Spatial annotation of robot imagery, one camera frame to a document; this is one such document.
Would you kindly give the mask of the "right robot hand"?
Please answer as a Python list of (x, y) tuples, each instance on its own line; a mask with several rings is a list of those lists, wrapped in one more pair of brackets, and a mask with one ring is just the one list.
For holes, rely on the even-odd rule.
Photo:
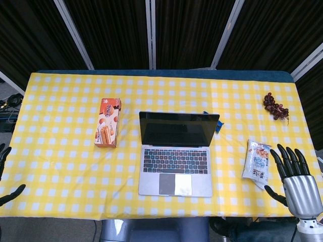
[(280, 154), (270, 149), (281, 182), (284, 195), (279, 195), (268, 185), (266, 192), (276, 201), (288, 207), (291, 214), (299, 219), (314, 219), (322, 214), (322, 201), (315, 178), (304, 155), (299, 149), (277, 145)]

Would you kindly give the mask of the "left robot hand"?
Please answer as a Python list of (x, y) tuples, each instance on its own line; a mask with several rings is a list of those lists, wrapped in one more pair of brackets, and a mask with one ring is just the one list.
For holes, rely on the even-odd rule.
[[(5, 148), (5, 143), (1, 144), (1, 177), (3, 175), (3, 171), (5, 168), (5, 162), (6, 162), (7, 156), (10, 153), (11, 149), (12, 149), (11, 147)], [(26, 188), (26, 185), (21, 184), (14, 192), (10, 193), (9, 195), (5, 195), (1, 197), (0, 206), (18, 197), (24, 191), (25, 188)]]

